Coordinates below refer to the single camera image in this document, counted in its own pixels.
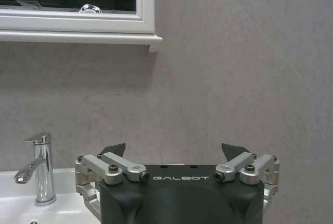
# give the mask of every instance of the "sink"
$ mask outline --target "sink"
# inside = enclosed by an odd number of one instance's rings
[[[74,169],[54,169],[57,200],[44,207],[34,205],[35,180],[15,184],[16,171],[0,172],[0,223],[14,224],[98,224],[75,192]]]

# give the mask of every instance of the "metal bracket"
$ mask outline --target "metal bracket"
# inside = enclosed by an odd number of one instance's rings
[[[99,189],[99,182],[104,180],[108,185],[122,182],[123,173],[131,181],[144,182],[149,179],[149,173],[144,165],[132,163],[112,152],[99,155],[80,156],[75,161],[76,191],[83,195],[85,206],[100,221],[100,202],[97,199],[95,183]]]
[[[256,155],[243,152],[226,164],[216,166],[215,179],[218,182],[233,181],[239,172],[241,182],[256,185],[261,180],[264,183],[264,211],[267,211],[273,195],[278,192],[280,162],[272,155]]]
[[[103,154],[101,160],[108,164],[116,164],[119,166],[130,181],[145,182],[149,180],[147,168],[142,164],[132,163],[111,152]]]
[[[240,171],[245,165],[253,162],[253,155],[248,152],[244,152],[228,163],[219,164],[215,169],[215,179],[219,182],[233,181],[235,174]]]

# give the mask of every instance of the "chrome faucet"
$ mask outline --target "chrome faucet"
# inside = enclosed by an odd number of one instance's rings
[[[33,143],[35,160],[20,169],[14,176],[15,183],[26,184],[36,174],[36,206],[46,206],[56,200],[53,186],[53,169],[51,153],[51,133],[42,132],[26,139]]]

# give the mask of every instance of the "white shelf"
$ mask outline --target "white shelf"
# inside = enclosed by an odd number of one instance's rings
[[[140,44],[149,45],[149,52],[157,52],[158,47],[162,42],[162,38],[158,37],[155,34],[0,30],[0,41]]]

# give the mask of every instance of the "screw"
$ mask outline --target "screw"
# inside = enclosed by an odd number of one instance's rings
[[[246,165],[244,168],[246,171],[249,171],[249,172],[253,172],[255,170],[254,165]]]
[[[149,177],[150,177],[149,173],[143,171],[143,172],[140,174],[140,176],[139,176],[139,181],[140,181],[140,182],[146,182],[146,181],[149,180]]]
[[[215,178],[216,181],[222,182],[224,180],[224,174],[221,173],[221,172],[216,172],[214,174],[214,178]]]
[[[116,171],[118,171],[118,166],[117,165],[110,165],[109,166],[109,171],[110,172],[116,172]]]

